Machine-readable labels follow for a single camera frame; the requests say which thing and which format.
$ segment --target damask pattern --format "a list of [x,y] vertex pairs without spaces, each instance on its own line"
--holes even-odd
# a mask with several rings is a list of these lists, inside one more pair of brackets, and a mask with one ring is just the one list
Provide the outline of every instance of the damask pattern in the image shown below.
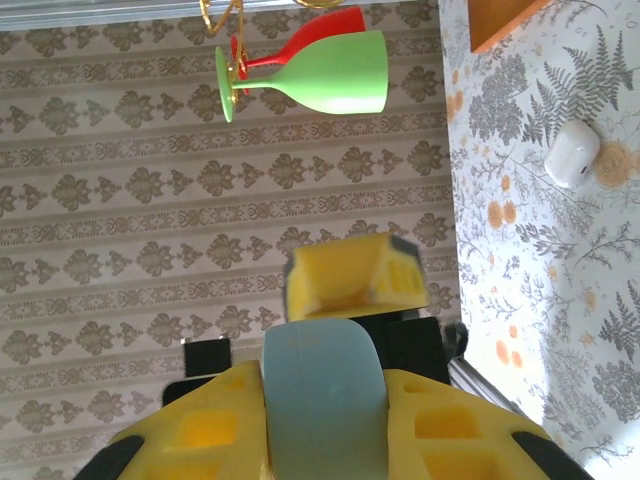
[[[467,360],[595,478],[638,466],[639,12],[556,0],[472,55],[440,2]],[[564,189],[544,159],[573,118],[602,148]]]
[[[363,8],[389,53],[378,115],[255,89],[227,124],[211,52],[235,18],[0,33],[0,479],[73,478],[158,408],[183,338],[259,344],[297,246],[393,231],[428,312],[459,318],[436,3]],[[252,56],[319,14],[247,15]]]

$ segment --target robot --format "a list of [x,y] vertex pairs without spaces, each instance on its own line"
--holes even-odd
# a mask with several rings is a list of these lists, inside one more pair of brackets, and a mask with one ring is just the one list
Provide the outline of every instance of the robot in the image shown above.
[[290,321],[267,330],[262,362],[118,433],[76,480],[592,478],[527,418],[408,371],[411,354],[383,368],[395,347],[381,339],[425,323],[397,318],[429,301],[414,245],[305,246],[285,271]]

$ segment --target light blue panel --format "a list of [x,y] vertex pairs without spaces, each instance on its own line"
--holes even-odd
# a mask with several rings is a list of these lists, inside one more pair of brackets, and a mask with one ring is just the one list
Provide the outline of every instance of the light blue panel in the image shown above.
[[274,478],[387,479],[387,389],[362,327],[326,319],[270,328],[262,368]]

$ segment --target white wireless earbuds case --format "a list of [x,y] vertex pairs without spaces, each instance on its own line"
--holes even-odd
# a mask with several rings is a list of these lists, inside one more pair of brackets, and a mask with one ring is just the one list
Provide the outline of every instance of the white wireless earbuds case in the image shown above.
[[558,131],[544,161],[549,176],[563,188],[577,187],[600,150],[600,138],[581,120],[570,120]]

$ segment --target floral wallpaper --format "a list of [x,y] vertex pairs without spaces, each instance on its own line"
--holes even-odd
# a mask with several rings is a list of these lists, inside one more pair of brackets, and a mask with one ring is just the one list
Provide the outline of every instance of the floral wallpaper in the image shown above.
[[[490,52],[441,0],[467,359],[596,478],[640,445],[640,4],[556,0]],[[544,159],[569,119],[602,149],[579,188]]]
[[[182,338],[240,348],[283,322],[298,245],[393,230],[420,246],[430,313],[459,318],[437,5],[364,10],[383,113],[256,89],[232,125],[212,47],[234,19],[217,38],[200,18],[0,33],[1,480],[73,478],[158,408]],[[248,15],[249,52],[317,14]]]

